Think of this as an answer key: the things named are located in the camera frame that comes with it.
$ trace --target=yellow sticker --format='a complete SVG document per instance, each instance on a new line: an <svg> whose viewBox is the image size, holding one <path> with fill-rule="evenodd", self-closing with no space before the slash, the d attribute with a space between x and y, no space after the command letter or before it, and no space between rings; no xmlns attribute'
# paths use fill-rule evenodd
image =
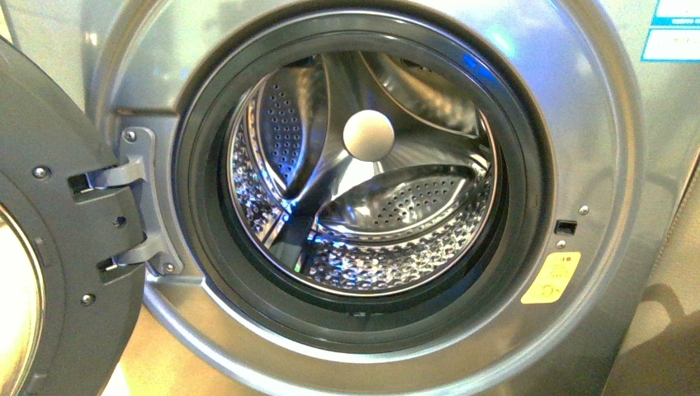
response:
<svg viewBox="0 0 700 396"><path fill-rule="evenodd" d="M549 304L557 301L576 272L580 252L558 252L547 256L540 273L523 295L523 304Z"/></svg>

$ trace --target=screw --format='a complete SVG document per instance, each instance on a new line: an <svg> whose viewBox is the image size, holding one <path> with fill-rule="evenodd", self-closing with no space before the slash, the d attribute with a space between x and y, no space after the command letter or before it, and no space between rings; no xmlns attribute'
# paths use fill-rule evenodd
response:
<svg viewBox="0 0 700 396"><path fill-rule="evenodd" d="M92 305L92 303L95 302L95 295L84 295L80 299L80 304L83 306L87 307L88 305Z"/></svg>
<svg viewBox="0 0 700 396"><path fill-rule="evenodd" d="M31 170L31 175L39 180L44 180L51 176L51 169L48 167L35 167Z"/></svg>
<svg viewBox="0 0 700 396"><path fill-rule="evenodd" d="M133 130L125 130L123 133L124 140L129 143L134 143L136 141L136 132Z"/></svg>

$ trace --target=door hinge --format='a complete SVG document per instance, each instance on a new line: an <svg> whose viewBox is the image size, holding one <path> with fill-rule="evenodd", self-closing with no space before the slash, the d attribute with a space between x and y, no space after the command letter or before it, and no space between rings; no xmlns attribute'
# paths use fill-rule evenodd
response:
<svg viewBox="0 0 700 396"><path fill-rule="evenodd" d="M88 173L91 188L107 189L128 186L139 206L145 240L127 252L112 258L117 266L147 262L161 275L177 274L182 264L173 257L173 249L165 233L155 189L155 134L144 127L122 131L117 148L122 165Z"/></svg>

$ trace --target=washing machine door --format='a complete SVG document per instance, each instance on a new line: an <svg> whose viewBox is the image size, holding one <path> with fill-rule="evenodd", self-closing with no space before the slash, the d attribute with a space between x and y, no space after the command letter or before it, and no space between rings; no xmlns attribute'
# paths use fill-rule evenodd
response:
<svg viewBox="0 0 700 396"><path fill-rule="evenodd" d="M69 97L0 40L0 394L99 394L135 325L144 239L114 154Z"/></svg>

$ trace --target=door glass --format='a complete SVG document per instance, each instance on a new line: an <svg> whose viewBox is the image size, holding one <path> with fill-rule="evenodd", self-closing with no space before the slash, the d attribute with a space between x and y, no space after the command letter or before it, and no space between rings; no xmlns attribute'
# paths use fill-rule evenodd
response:
<svg viewBox="0 0 700 396"><path fill-rule="evenodd" d="M44 316L44 288L34 252L0 205L0 394L19 392Z"/></svg>

